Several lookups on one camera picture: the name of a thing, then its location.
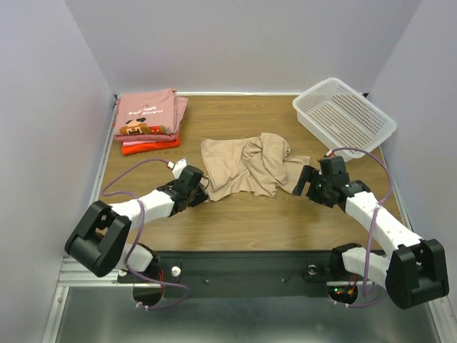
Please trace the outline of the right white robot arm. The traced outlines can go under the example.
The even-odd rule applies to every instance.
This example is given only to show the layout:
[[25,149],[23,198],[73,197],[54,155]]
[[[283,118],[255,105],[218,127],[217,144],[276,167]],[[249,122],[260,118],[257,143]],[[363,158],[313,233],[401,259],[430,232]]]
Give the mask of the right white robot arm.
[[391,301],[408,309],[449,293],[446,254],[436,239],[423,239],[397,220],[362,181],[352,181],[342,157],[329,152],[319,168],[303,167],[293,194],[326,207],[338,206],[376,240],[383,255],[359,244],[331,251],[328,270],[337,279],[357,274],[386,290]]

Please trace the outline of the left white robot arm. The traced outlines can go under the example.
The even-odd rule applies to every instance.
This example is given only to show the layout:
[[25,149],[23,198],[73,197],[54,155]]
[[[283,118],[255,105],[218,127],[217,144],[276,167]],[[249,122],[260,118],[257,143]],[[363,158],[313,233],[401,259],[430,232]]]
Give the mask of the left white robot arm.
[[132,229],[206,201],[203,171],[181,160],[173,174],[174,180],[139,199],[111,205],[93,202],[67,239],[65,252],[97,277],[125,269]]

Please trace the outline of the beige t-shirt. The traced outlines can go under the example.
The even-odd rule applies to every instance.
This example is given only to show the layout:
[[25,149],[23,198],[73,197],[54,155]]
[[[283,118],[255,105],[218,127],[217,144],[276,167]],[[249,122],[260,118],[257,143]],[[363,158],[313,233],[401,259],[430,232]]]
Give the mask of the beige t-shirt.
[[274,197],[281,188],[290,194],[302,169],[311,162],[308,156],[292,156],[288,142],[272,133],[247,139],[206,139],[201,156],[212,202],[239,192]]

